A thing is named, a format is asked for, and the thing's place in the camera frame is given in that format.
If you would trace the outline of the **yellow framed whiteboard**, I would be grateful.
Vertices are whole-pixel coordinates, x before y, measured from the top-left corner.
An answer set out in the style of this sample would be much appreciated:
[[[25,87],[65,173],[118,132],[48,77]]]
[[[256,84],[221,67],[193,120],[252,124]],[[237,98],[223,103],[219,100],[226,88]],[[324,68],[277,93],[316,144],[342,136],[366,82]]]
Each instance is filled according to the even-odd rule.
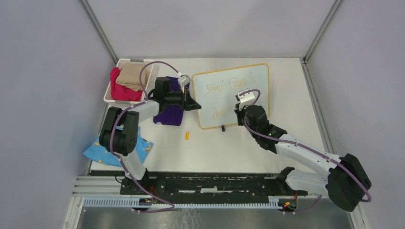
[[[194,99],[202,107],[197,110],[202,129],[237,124],[236,96],[246,89],[261,92],[256,104],[270,115],[270,74],[266,63],[197,73],[191,80]]]

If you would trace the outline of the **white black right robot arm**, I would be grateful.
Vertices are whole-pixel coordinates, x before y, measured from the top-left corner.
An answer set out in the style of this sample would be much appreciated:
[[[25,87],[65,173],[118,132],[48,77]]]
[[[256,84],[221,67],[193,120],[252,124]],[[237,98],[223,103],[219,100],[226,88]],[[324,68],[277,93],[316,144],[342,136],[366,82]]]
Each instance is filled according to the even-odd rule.
[[[276,181],[280,194],[303,190],[328,196],[336,206],[348,212],[354,211],[361,202],[371,202],[372,183],[356,156],[349,153],[339,156],[301,143],[286,130],[271,124],[261,106],[237,107],[234,112],[238,125],[244,126],[262,149],[312,170],[310,173],[294,167],[283,169]]]

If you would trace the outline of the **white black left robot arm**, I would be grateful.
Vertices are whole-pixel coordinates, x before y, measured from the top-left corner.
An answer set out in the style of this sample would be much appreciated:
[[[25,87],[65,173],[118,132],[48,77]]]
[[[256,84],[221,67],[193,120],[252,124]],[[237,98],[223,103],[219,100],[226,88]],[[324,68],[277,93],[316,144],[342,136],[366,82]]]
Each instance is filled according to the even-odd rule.
[[[177,88],[172,90],[173,79],[156,78],[154,88],[145,101],[126,109],[112,106],[104,119],[99,143],[118,159],[125,176],[133,180],[131,187],[141,195],[149,191],[150,181],[144,178],[147,169],[135,152],[139,123],[162,114],[181,120],[184,112],[201,109],[190,95],[190,77],[182,75],[177,81]]]

